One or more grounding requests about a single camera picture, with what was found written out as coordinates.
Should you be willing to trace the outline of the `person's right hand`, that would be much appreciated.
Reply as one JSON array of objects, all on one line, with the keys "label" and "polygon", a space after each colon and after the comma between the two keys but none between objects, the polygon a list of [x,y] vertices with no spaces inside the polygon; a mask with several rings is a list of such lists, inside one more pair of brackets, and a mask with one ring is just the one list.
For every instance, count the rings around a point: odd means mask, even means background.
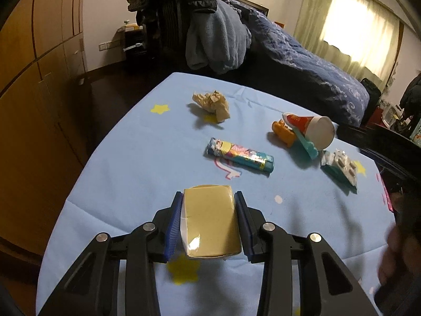
[{"label": "person's right hand", "polygon": [[405,235],[399,225],[393,225],[386,237],[388,247],[378,267],[380,285],[395,274],[398,263],[403,263],[414,275],[420,275],[420,243],[413,235]]}]

